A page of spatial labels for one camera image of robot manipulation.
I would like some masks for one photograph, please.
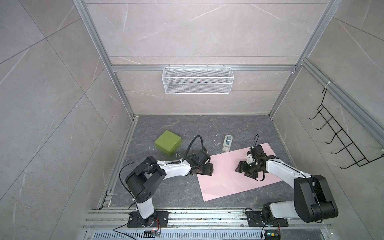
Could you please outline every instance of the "green box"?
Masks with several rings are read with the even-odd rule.
[[[181,145],[181,137],[166,130],[158,139],[155,141],[157,149],[162,151],[168,156],[172,156],[176,149]]]

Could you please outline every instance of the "white wire basket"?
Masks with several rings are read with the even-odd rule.
[[[165,67],[162,80],[166,94],[230,93],[230,67]]]

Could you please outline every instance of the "black hook rack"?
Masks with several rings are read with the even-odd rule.
[[[382,154],[380,157],[375,158],[375,159],[373,159],[373,160],[371,160],[371,161],[369,161],[369,160],[365,157],[365,155],[364,155],[364,154],[360,151],[360,149],[356,146],[356,144],[355,144],[354,141],[350,138],[350,136],[347,134],[347,132],[344,131],[344,129],[340,126],[340,124],[336,121],[336,119],[332,116],[332,114],[328,111],[328,109],[323,105],[323,102],[324,102],[324,98],[325,98],[325,94],[326,94],[326,92],[327,92],[327,89],[324,88],[323,91],[321,92],[321,93],[324,93],[324,95],[323,95],[323,99],[322,99],[322,101],[321,101],[320,106],[317,108],[317,113],[316,113],[316,115],[315,115],[313,118],[309,118],[309,119],[312,120],[312,119],[314,119],[318,114],[320,114],[320,115],[323,117],[323,119],[325,120],[325,123],[324,123],[324,125],[323,125],[321,128],[316,128],[316,129],[317,129],[317,130],[320,130],[320,129],[322,129],[324,126],[328,125],[328,126],[332,129],[332,131],[333,131],[333,133],[334,133],[333,138],[331,139],[331,141],[330,141],[330,142],[325,142],[325,143],[326,143],[326,144],[330,144],[330,143],[335,139],[335,137],[337,137],[337,138],[340,140],[341,144],[343,145],[343,148],[342,148],[342,149],[340,149],[338,152],[335,152],[335,153],[331,152],[331,154],[338,154],[339,152],[341,152],[342,150],[345,149],[345,150],[347,150],[347,152],[349,153],[349,155],[351,156],[351,158],[352,158],[353,161],[355,162],[355,163],[349,165],[348,167],[340,167],[340,168],[341,168],[341,169],[347,169],[347,168],[349,168],[349,167],[352,167],[353,165],[357,165],[357,166],[361,167],[361,166],[364,166],[364,165],[366,165],[366,164],[368,164],[368,163],[371,163],[371,162],[373,162],[373,161],[375,161],[375,160],[377,160],[377,159],[380,159],[380,158],[384,157],[384,154]],[[324,117],[324,115],[321,113],[322,110],[325,110],[325,111],[331,116],[328,120],[327,120],[327,119]],[[333,120],[336,122],[336,124],[340,127],[340,130],[337,131],[337,132],[336,132],[336,131],[333,129],[333,127],[329,124],[329,121],[331,121],[332,119],[333,119]],[[340,136],[338,135],[341,131],[344,132],[344,134],[348,137],[348,139],[351,141],[351,143],[349,143],[349,144],[346,145],[346,144],[341,140]],[[351,152],[348,150],[348,147],[351,146],[351,145],[355,146],[356,149],[357,149],[357,150],[360,152],[360,154],[363,156],[363,158],[362,158],[361,160],[356,161],[356,159],[353,157],[353,155],[351,154]]]

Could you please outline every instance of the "pink sheet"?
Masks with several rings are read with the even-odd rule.
[[[268,143],[263,143],[261,146],[266,155],[275,155]],[[245,161],[248,151],[249,147],[211,156],[211,163],[214,164],[212,176],[197,175],[204,201],[281,181],[271,173],[265,174],[264,181],[257,182],[255,179],[244,176],[244,173],[236,172],[236,167],[240,161]]]

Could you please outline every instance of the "white zip tie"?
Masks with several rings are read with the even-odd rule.
[[[336,83],[336,82],[328,81],[327,85],[325,85],[324,88],[327,88],[328,84],[330,84],[330,83]]]

